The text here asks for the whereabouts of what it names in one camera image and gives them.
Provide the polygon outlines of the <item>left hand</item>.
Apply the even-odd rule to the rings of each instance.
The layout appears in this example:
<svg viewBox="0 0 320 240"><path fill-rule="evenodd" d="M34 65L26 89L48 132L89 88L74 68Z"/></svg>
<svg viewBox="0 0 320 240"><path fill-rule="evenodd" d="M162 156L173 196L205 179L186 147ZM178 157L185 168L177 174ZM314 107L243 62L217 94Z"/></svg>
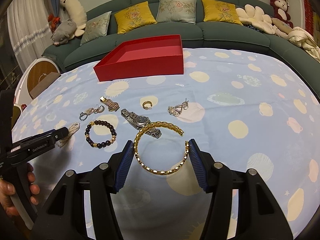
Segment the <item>left hand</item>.
<svg viewBox="0 0 320 240"><path fill-rule="evenodd" d="M29 191L31 194L30 201L34 205L39 204L38 194L40 193L40 187L35 184L35 174L33 173L34 168L31 164L27 163L28 172L26 173L29 182ZM14 196L16 189L14 185L4 179L1 179L1 205L9 217L17 217L18 213L15 205L11 200L11 196Z"/></svg>

